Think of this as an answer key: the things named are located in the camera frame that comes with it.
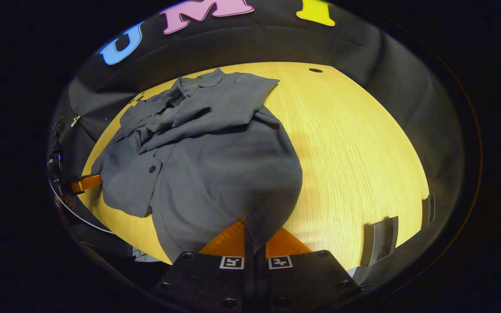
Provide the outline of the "black backdrop cloth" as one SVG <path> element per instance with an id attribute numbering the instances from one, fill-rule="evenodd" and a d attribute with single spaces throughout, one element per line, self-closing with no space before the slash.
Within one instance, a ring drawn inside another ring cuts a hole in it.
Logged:
<path id="1" fill-rule="evenodd" d="M 423 271 L 447 249 L 467 215 L 463 203 L 474 129 L 471 103 L 452 71 L 429 48 L 402 30 L 355 4 L 328 8 L 334 26 L 299 18 L 297 0 L 238 0 L 254 7 L 250 13 L 214 17 L 164 34 L 167 20 L 159 14 L 145 19 L 141 39 L 128 34 L 107 47 L 119 48 L 121 60 L 108 65 L 100 47 L 75 73 L 59 99 L 53 122 L 80 116 L 66 126 L 64 176 L 74 176 L 89 149 L 135 92 L 190 71 L 221 65 L 287 61 L 328 65 L 347 75 L 396 119 L 416 148 L 435 196 L 435 220 L 396 252 L 377 271 Z"/>

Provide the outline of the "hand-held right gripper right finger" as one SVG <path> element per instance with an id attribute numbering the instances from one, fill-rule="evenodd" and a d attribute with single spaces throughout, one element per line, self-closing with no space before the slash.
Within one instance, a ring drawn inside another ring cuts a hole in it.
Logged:
<path id="1" fill-rule="evenodd" d="M 361 291 L 330 251 L 312 251 L 285 229 L 256 261 L 260 313 L 335 313 Z"/>

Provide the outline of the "dark table edge clamp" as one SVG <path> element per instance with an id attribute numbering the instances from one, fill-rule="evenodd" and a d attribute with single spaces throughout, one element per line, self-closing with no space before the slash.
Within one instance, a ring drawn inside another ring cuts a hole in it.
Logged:
<path id="1" fill-rule="evenodd" d="M 422 200 L 422 210 L 421 230 L 424 230 L 431 224 L 435 217 L 435 194 L 430 194 L 427 198 Z"/>
<path id="2" fill-rule="evenodd" d="M 372 266 L 391 256 L 397 246 L 398 217 L 385 217 L 376 223 L 363 226 L 361 266 Z"/>

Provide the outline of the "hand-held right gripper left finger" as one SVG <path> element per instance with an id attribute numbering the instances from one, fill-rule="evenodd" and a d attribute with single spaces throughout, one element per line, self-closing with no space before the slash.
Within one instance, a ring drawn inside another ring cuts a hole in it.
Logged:
<path id="1" fill-rule="evenodd" d="M 179 313 L 245 313 L 256 296 L 256 266 L 245 219 L 204 248 L 183 251 L 154 288 Z"/>

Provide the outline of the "grey button shirt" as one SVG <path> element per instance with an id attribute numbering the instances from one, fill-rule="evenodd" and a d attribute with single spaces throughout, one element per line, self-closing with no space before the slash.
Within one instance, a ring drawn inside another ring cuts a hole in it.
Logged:
<path id="1" fill-rule="evenodd" d="M 266 244 L 294 212 L 303 181 L 290 137 L 266 107 L 279 85 L 215 69 L 139 100 L 91 166 L 104 203 L 151 216 L 170 261 L 241 219 L 253 249 Z"/>

